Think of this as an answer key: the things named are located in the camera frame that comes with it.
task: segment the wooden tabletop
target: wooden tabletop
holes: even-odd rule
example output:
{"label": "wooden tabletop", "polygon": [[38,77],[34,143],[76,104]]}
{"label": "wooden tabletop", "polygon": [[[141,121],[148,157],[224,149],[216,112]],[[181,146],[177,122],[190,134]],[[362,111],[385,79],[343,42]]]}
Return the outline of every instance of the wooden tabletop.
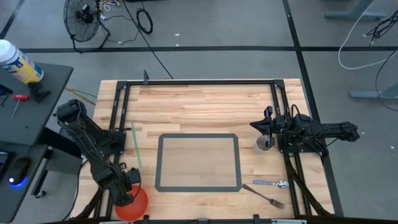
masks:
{"label": "wooden tabletop", "polygon": [[[284,81],[289,104],[296,104],[301,113],[308,114],[300,80]],[[109,128],[116,83],[116,80],[102,81],[99,88],[94,121],[103,129]],[[122,92],[117,125],[120,122],[123,96]],[[294,217],[289,190],[252,184],[254,179],[287,180],[284,159],[277,145],[272,151],[262,154],[253,149],[259,132],[250,127],[249,122],[262,119],[263,111],[269,105],[274,104],[268,85],[132,86],[125,128],[130,128],[131,121],[134,121],[142,159],[142,188],[149,196],[146,214],[150,219],[242,219],[252,218],[253,214],[259,214],[260,218]],[[221,193],[158,192],[154,187],[157,146],[159,136],[163,133],[234,133],[239,139],[242,183],[284,203],[286,208],[275,208],[268,201],[244,189]],[[325,209],[333,212],[319,155],[301,153],[300,156],[307,187]],[[139,167],[132,131],[127,131],[126,148],[121,162],[125,162],[129,168]],[[90,165],[87,164],[80,174],[80,190],[72,217],[83,210],[96,189]],[[302,195],[299,188],[296,189],[300,211],[304,213]],[[106,203],[103,203],[102,215],[105,207]],[[112,218],[119,219],[115,212]]]}

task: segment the orange bowl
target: orange bowl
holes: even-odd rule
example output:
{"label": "orange bowl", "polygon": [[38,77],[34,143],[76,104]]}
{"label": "orange bowl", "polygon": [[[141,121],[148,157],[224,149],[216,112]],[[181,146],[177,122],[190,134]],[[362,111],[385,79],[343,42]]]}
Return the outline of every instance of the orange bowl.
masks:
{"label": "orange bowl", "polygon": [[[137,194],[139,187],[136,185],[132,186],[132,190],[129,191],[133,196]],[[145,214],[148,207],[148,195],[143,188],[139,190],[137,197],[134,198],[133,203],[120,207],[115,206],[114,210],[118,217],[123,221],[136,221]]]}

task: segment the black fan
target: black fan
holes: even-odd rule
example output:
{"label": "black fan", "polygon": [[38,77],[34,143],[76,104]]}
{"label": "black fan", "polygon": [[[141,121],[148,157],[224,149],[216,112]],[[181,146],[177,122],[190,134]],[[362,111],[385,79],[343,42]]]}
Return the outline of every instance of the black fan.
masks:
{"label": "black fan", "polygon": [[63,7],[63,21],[73,42],[73,49],[77,52],[83,53],[83,51],[76,49],[75,41],[86,42],[91,40],[97,33],[98,26],[103,27],[107,31],[106,37],[98,48],[89,51],[102,48],[111,35],[104,24],[100,22],[99,5],[99,0],[65,1]]}

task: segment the blue light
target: blue light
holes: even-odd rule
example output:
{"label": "blue light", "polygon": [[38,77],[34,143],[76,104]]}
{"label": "blue light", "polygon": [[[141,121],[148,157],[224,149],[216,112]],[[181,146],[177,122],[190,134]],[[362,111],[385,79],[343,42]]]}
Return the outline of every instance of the blue light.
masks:
{"label": "blue light", "polygon": [[21,189],[21,188],[23,188],[25,186],[26,183],[27,183],[27,177],[25,177],[25,179],[21,183],[19,183],[17,185],[12,185],[11,184],[10,186],[11,186],[12,189]]}

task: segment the gray floor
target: gray floor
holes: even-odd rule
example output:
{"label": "gray floor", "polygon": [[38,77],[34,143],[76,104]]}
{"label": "gray floor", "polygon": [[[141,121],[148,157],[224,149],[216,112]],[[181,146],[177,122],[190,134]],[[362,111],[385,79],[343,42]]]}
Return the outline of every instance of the gray floor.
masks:
{"label": "gray floor", "polygon": [[[323,18],[327,9],[348,9],[356,1],[290,0],[301,46],[339,46],[353,22]],[[0,1],[0,30],[12,9],[12,0]],[[63,1],[25,0],[6,39],[20,48],[70,48],[72,43],[63,25]],[[146,2],[154,20],[154,33],[148,37],[152,46],[273,45],[293,46],[282,1],[275,0],[167,0]],[[139,3],[129,4],[132,12]],[[371,9],[391,15],[397,1],[378,0]],[[123,8],[112,8],[107,16],[126,15]],[[365,46],[364,34],[377,22],[358,24],[348,46]],[[106,22],[113,40],[131,39],[136,29],[130,21],[116,18]],[[396,27],[374,45],[398,45]],[[102,32],[80,47],[94,47]],[[141,37],[120,46],[143,47]],[[386,58],[390,52],[343,52],[342,60],[353,67]],[[157,54],[175,78],[301,78],[295,52],[159,52]],[[398,220],[398,122],[396,112],[379,102],[352,100],[349,90],[373,90],[378,66],[362,70],[344,70],[337,62],[337,52],[304,52],[322,122],[351,121],[359,126],[361,139],[356,143],[336,142],[330,157],[343,210],[348,217]],[[143,69],[151,78],[167,74],[151,53],[29,54],[37,62],[73,66],[68,83],[71,88],[97,94],[101,80],[138,79]],[[383,89],[397,81],[395,64],[386,65],[380,79]],[[64,92],[60,102],[74,98]],[[398,108],[397,103],[388,102]],[[93,107],[86,106],[90,115]],[[54,120],[48,127],[57,130]],[[49,194],[40,200],[28,195],[13,223],[56,221],[69,211],[76,187],[76,177],[50,173],[44,183]]]}

